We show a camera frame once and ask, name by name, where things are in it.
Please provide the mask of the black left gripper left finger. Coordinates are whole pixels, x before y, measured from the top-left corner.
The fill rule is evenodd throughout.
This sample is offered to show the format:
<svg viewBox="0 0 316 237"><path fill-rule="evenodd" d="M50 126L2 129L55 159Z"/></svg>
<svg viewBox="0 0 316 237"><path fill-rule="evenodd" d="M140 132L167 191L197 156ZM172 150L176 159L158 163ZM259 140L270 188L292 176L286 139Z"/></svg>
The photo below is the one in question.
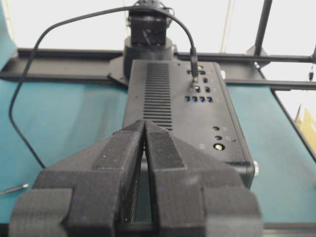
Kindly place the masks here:
<svg viewBox="0 0 316 237"><path fill-rule="evenodd" d="M144 121L45 168L12 211L11 237L113 237L135 219Z"/></svg>

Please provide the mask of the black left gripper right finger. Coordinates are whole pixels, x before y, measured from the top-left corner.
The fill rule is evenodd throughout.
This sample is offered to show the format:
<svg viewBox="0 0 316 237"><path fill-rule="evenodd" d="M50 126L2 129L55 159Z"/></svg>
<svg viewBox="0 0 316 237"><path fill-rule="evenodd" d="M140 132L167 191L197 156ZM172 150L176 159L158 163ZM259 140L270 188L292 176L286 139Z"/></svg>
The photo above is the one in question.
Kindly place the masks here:
<svg viewBox="0 0 316 237"><path fill-rule="evenodd" d="M262 216L239 173L145 122L153 222L161 237L260 237Z"/></svg>

